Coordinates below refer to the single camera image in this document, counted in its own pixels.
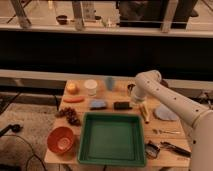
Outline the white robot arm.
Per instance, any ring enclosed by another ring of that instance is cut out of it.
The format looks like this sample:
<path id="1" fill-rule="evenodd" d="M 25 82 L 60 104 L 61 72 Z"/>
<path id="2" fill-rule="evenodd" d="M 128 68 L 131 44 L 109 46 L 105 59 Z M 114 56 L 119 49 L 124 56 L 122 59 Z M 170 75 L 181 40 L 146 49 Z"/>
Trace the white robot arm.
<path id="1" fill-rule="evenodd" d="M 143 102 L 149 94 L 176 113 L 193 129 L 189 171 L 213 171 L 213 110 L 161 84 L 158 70 L 138 73 L 131 99 Z"/>

